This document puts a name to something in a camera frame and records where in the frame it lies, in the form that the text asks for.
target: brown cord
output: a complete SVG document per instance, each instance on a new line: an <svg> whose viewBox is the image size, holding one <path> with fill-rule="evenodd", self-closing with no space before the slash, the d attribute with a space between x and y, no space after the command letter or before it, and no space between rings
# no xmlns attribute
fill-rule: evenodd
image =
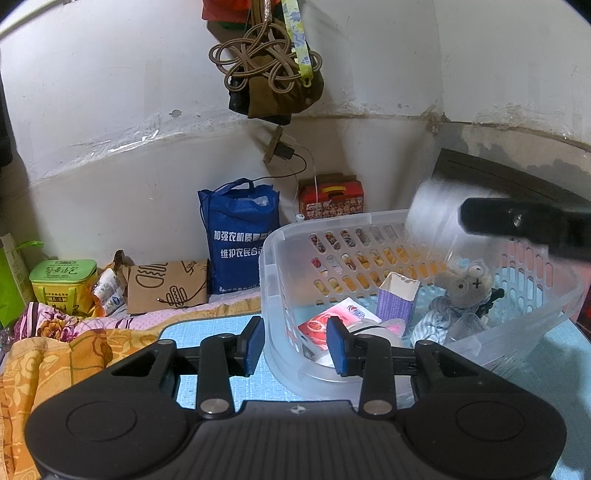
<svg viewBox="0 0 591 480"><path fill-rule="evenodd" d="M224 51L233 57L222 60ZM271 61L259 66L253 58L261 55L270 55ZM294 87L295 81L300 78L300 67L294 60L296 53L291 51L291 39L287 30L272 20L266 20L261 24L254 25L248 30L244 37L228 40L227 42L215 45L209 50L209 59L225 75L224 85L230 92L240 92L248 85L248 80L263 76L268 79L269 88L275 93L288 93ZM312 71L318 72L322 67L322 57L315 51L310 50L312 60ZM232 86L232 78L241 78L238 86Z"/></svg>

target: light blue mat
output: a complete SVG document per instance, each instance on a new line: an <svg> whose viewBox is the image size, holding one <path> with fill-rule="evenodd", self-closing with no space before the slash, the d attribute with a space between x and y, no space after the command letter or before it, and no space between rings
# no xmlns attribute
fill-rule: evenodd
<svg viewBox="0 0 591 480"><path fill-rule="evenodd" d="M172 325L162 338L179 348L197 346L216 333L240 333L250 316L198 320ZM550 402L564 417L567 443L552 475L554 480L591 480L591 343L571 322L548 332L511 380ZM250 378L231 378L236 408L243 400L297 401L300 398L281 385L264 359ZM177 401L195 408L197 377L184 377Z"/></svg>

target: blue tote bag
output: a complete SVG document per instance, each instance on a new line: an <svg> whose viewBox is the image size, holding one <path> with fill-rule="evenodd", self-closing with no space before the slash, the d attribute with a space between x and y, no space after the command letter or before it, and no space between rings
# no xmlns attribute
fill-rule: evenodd
<svg viewBox="0 0 591 480"><path fill-rule="evenodd" d="M236 188L245 183L248 188ZM262 244L279 228L279 192L239 179L215 191L200 190L199 202L209 247L209 292L258 286Z"/></svg>

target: peeling paint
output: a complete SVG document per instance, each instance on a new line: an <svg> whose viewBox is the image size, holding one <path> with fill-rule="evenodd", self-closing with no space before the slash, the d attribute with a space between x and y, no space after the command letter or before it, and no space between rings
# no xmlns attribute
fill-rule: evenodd
<svg viewBox="0 0 591 480"><path fill-rule="evenodd" d="M432 110L429 114L419 115L388 115L369 112L351 112L351 113L317 113L314 115L298 115L301 121L318 121L320 119L384 119L384 120L408 120L426 122L426 129L433 131L433 126L438 125L440 117ZM183 123L180 128L172 129L168 124L163 123L160 117L153 116L147 119L144 125L121 132L119 135L111 135L111 138L96 141L88 141L76 145L76 158L59 164L54 170L41 173L40 177L33 180L29 187L33 187L42 181L46 181L67 170L82 166L86 163L100 161L111 155L133 150L138 147L156 142L156 141L175 141L182 138L201 137L211 138L220 137L228 134L230 128L244 128L246 125L256 120L248 120L243 115L228 112L224 114L205 114L207 118L198 117L197 122ZM180 118L189 120L191 116L182 115ZM67 157L67 151L60 151L60 157Z"/></svg>
<svg viewBox="0 0 591 480"><path fill-rule="evenodd" d="M527 128L527 127L513 127L508 124L495 124L495 123L481 123L476 124L474 122L455 122L451 121L449 118L442 116L441 121L444 123L450 124L458 124L458 125L473 125L474 127L488 127L494 128L495 130L500 131L513 131L513 132L520 132L525 134L536 135L537 137L549 138L550 140L556 140L566 145L571 145L573 147L580 148L581 150L585 150L587 152L591 152L591 145L585 142L581 142L580 140L575 140L573 138L565 137L564 135L553 134L545 130L538 130L535 128Z"/></svg>
<svg viewBox="0 0 591 480"><path fill-rule="evenodd" d="M437 110L437 105L432 104L419 115L419 119L427 121L426 130L430 131L433 135L437 135L439 133L439 125L443 115L442 112Z"/></svg>
<svg viewBox="0 0 591 480"><path fill-rule="evenodd" d="M502 106L493 105L490 110L478 112L472 125L489 125L498 129L524 128L530 131L545 132L560 137L561 140L573 138L571 129L565 122L564 111L539 112L513 103L506 103Z"/></svg>

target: plush bunny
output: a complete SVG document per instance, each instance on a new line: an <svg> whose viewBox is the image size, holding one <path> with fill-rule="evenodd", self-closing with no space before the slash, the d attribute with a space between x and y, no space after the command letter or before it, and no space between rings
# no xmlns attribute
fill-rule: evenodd
<svg viewBox="0 0 591 480"><path fill-rule="evenodd" d="M491 301L500 298L500 290L491 298L493 275L483 261L472 262L466 268L448 268L435 276L434 283L445 289L445 295L429 304L427 314L413 330L412 346L418 340L443 343L447 331L462 315L474 313L480 317L491 308Z"/></svg>

